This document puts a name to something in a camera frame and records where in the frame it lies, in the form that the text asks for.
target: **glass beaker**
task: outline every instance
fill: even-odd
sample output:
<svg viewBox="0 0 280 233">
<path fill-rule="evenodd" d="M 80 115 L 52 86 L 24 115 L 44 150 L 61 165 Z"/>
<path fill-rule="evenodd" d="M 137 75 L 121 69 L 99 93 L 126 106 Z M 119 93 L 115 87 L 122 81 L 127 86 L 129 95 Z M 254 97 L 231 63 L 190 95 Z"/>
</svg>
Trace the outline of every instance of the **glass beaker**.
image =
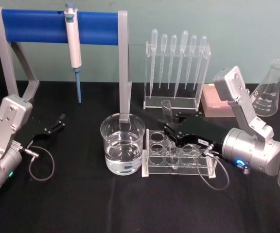
<svg viewBox="0 0 280 233">
<path fill-rule="evenodd" d="M 121 176 L 136 172 L 142 159 L 143 121 L 132 114 L 117 113 L 102 122 L 100 131 L 109 170 Z"/>
<path fill-rule="evenodd" d="M 258 116 L 269 117 L 277 112 L 280 99 L 280 59 L 271 62 L 267 76 L 251 93 L 250 99 Z"/>
</svg>

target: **micropipette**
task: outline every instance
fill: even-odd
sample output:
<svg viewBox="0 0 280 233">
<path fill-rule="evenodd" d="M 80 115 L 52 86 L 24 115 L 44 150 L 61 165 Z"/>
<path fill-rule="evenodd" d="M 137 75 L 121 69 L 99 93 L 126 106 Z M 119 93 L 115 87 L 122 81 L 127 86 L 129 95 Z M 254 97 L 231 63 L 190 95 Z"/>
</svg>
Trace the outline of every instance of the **micropipette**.
<svg viewBox="0 0 280 233">
<path fill-rule="evenodd" d="M 153 29 L 152 36 L 151 36 L 152 61 L 151 61 L 151 77 L 150 77 L 150 98 L 153 90 L 155 55 L 156 55 L 157 47 L 158 47 L 158 31 L 156 29 Z"/>
<path fill-rule="evenodd" d="M 198 57 L 197 66 L 196 66 L 196 72 L 195 72 L 195 80 L 194 80 L 193 90 L 195 90 L 195 85 L 196 85 L 196 82 L 197 82 L 197 79 L 198 79 L 199 69 L 200 69 L 200 63 L 201 63 L 202 58 L 203 58 L 203 54 L 204 54 L 204 51 L 205 51 L 206 42 L 207 42 L 207 37 L 204 35 L 204 36 L 202 36 L 202 38 L 201 38 L 201 40 L 200 40 L 200 45 L 199 45 L 199 57 Z"/>
<path fill-rule="evenodd" d="M 185 47 L 186 47 L 187 42 L 188 42 L 188 37 L 189 37 L 189 33 L 187 31 L 183 31 L 182 35 L 181 35 L 181 42 L 180 42 L 180 58 L 179 58 L 177 79 L 175 81 L 175 94 L 174 94 L 174 98 L 175 98 L 175 96 L 177 94 L 177 91 L 178 91 L 178 88 L 179 88 L 183 56 L 184 56 Z"/>
<path fill-rule="evenodd" d="M 66 3 L 66 10 L 64 12 L 67 37 L 70 50 L 71 66 L 75 73 L 76 89 L 78 103 L 81 105 L 81 83 L 80 83 L 80 70 L 82 65 L 81 48 L 80 48 L 80 36 L 78 32 L 77 23 L 77 9 L 74 3 Z"/>
<path fill-rule="evenodd" d="M 188 67 L 187 67 L 187 73 L 186 73 L 186 76 L 185 76 L 184 89 L 187 89 L 187 84 L 188 84 L 188 80 L 189 80 L 189 76 L 190 76 L 190 70 L 191 70 L 191 65 L 192 65 L 192 59 L 194 57 L 194 51 L 195 51 L 195 48 L 196 48 L 196 43 L 197 43 L 197 36 L 192 35 L 191 42 L 190 42 L 190 57 L 189 57 L 189 60 L 188 60 Z"/>
<path fill-rule="evenodd" d="M 163 76 L 166 47 L 167 47 L 167 35 L 163 34 L 161 36 L 161 44 L 160 44 L 161 54 L 160 54 L 160 66 L 159 66 L 159 88 L 161 84 L 161 78 Z"/>
<path fill-rule="evenodd" d="M 169 89 L 171 72 L 173 70 L 173 63 L 174 63 L 176 46 L 177 46 L 177 36 L 175 34 L 173 34 L 171 36 L 171 42 L 170 42 L 170 61 L 169 61 L 169 69 L 168 69 L 168 89 Z"/>
</svg>

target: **black table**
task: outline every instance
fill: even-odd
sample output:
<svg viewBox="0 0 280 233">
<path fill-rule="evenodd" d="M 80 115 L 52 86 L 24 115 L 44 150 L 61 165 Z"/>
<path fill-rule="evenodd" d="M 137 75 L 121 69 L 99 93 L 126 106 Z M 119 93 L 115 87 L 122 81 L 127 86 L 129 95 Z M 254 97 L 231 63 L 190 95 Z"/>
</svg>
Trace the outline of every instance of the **black table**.
<svg viewBox="0 0 280 233">
<path fill-rule="evenodd" d="M 26 83 L 20 82 L 22 91 Z M 105 165 L 100 124 L 118 111 L 118 85 L 83 83 L 83 104 L 77 104 L 74 83 L 41 82 L 32 115 L 16 140 L 51 125 L 66 114 L 66 128 L 40 144 L 52 152 L 56 170 L 44 183 L 28 173 L 29 155 L 0 190 L 0 233 L 280 233 L 280 188 L 275 177 L 256 171 L 245 176 L 225 164 L 226 191 L 208 188 L 197 176 L 151 175 L 141 171 L 119 177 Z M 0 87 L 0 101 L 5 94 Z M 162 129 L 161 110 L 143 110 L 143 84 L 134 83 L 131 113 L 146 127 Z M 233 127 L 233 118 L 211 119 Z M 265 118 L 280 141 L 280 106 Z M 50 163 L 43 159 L 42 174 Z M 225 178 L 217 168 L 213 185 Z"/>
</svg>

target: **pipette tip box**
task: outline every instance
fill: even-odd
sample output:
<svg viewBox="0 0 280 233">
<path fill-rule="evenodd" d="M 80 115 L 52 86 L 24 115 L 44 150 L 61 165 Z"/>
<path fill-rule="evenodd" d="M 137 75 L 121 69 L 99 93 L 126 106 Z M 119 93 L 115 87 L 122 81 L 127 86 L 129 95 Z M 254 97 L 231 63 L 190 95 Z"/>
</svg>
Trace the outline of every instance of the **pipette tip box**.
<svg viewBox="0 0 280 233">
<path fill-rule="evenodd" d="M 234 117 L 231 106 L 227 101 L 221 101 L 214 84 L 205 84 L 201 97 L 206 117 Z"/>
</svg>

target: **light green wall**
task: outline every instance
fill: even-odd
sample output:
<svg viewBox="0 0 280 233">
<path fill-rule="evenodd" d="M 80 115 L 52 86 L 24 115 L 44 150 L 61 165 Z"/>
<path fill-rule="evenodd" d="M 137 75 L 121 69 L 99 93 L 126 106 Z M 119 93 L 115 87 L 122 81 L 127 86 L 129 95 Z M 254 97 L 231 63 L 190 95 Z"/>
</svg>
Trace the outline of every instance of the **light green wall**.
<svg viewBox="0 0 280 233">
<path fill-rule="evenodd" d="M 272 59 L 280 58 L 280 0 L 75 0 L 80 11 L 127 10 L 134 82 L 143 82 L 145 41 L 159 34 L 206 35 L 211 60 L 206 82 L 223 67 L 238 65 L 246 83 L 259 83 Z M 63 0 L 0 0 L 18 9 L 64 9 Z M 73 81 L 65 44 L 24 44 L 40 80 Z M 82 81 L 117 82 L 118 49 L 82 45 Z M 15 60 L 18 80 L 24 73 Z"/>
</svg>

